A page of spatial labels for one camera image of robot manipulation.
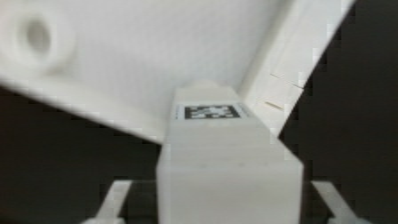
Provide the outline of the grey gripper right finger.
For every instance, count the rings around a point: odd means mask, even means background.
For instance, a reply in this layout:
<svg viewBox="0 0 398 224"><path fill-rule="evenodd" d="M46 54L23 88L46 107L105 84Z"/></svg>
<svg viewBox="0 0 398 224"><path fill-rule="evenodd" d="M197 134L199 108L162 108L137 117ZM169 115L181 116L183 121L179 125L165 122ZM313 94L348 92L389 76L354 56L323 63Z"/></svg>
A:
<svg viewBox="0 0 398 224"><path fill-rule="evenodd" d="M373 224L357 216L334 184L329 181L313 181L311 184L332 212L327 224Z"/></svg>

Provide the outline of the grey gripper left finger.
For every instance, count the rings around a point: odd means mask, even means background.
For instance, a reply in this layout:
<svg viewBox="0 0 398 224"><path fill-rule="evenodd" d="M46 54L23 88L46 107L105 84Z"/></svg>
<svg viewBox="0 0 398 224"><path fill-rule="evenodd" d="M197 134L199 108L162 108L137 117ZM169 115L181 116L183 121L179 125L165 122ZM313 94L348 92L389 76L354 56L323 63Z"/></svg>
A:
<svg viewBox="0 0 398 224"><path fill-rule="evenodd" d="M82 224L126 224L124 218L119 214L131 183L131 180L117 180L112 183L96 216L91 217Z"/></svg>

